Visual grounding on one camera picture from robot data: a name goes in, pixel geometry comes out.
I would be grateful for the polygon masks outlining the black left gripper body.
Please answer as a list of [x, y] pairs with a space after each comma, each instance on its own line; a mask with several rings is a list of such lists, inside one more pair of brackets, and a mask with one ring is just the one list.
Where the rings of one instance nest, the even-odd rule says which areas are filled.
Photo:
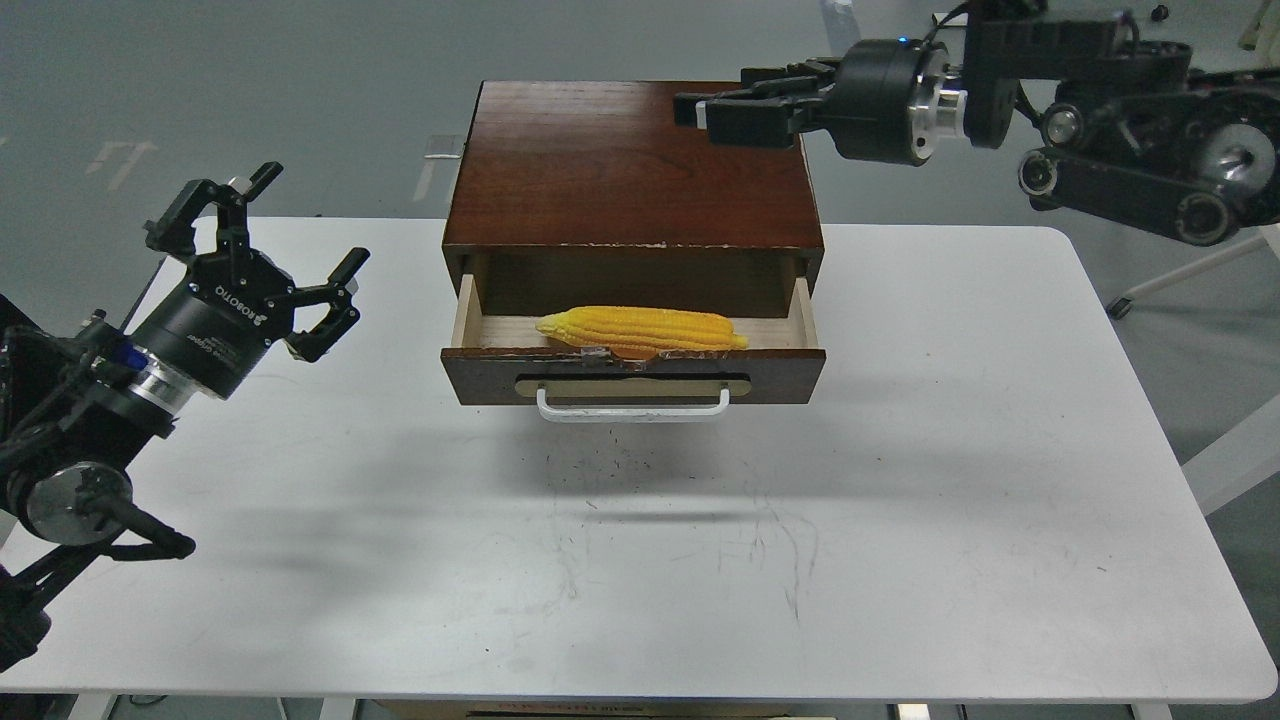
[[198, 255], [134, 329], [134, 346], [227, 398], [291, 332], [292, 311], [269, 307], [268, 297], [293, 287], [293, 278], [257, 250]]

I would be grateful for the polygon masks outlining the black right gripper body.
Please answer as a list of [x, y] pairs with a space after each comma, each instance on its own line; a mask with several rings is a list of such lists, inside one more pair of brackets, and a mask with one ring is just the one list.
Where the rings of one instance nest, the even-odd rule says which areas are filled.
[[842, 58], [812, 58], [819, 102], [801, 132], [824, 131], [841, 158], [919, 167], [937, 145], [938, 104], [947, 67], [943, 44], [869, 38]]

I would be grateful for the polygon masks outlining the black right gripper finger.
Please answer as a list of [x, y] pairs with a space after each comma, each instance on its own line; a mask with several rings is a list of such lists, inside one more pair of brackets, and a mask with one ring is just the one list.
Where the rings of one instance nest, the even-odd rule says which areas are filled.
[[755, 97], [745, 91], [676, 94], [675, 123], [735, 147], [790, 149], [797, 136], [822, 128], [817, 96]]
[[742, 68], [741, 88], [749, 97], [819, 96], [835, 82], [841, 58], [810, 58], [785, 67]]

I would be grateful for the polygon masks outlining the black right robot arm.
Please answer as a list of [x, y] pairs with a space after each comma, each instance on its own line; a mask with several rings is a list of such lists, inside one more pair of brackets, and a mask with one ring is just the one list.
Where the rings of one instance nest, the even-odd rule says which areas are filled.
[[1038, 129], [1018, 183], [1066, 208], [1197, 247], [1277, 222], [1277, 69], [1204, 73], [1130, 12], [1076, 18], [1043, 1], [964, 1], [963, 55], [864, 38], [842, 56], [746, 68], [739, 88], [678, 94], [675, 122], [713, 143], [788, 149], [824, 131], [842, 158], [919, 167], [946, 136], [997, 149]]

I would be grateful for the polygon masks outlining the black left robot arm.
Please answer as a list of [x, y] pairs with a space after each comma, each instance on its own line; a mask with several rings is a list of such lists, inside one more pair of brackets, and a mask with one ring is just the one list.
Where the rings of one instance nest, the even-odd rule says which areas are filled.
[[97, 559], [186, 559], [195, 542], [140, 509], [128, 466], [168, 437], [193, 395], [229, 397], [283, 342], [314, 363], [360, 318], [351, 249], [325, 282], [296, 284], [251, 243], [250, 204], [282, 173], [192, 179], [145, 224], [146, 245], [180, 263], [180, 282], [133, 329], [97, 310], [70, 337], [3, 302], [3, 510], [52, 550], [3, 574], [3, 666], [47, 635], [47, 606]]

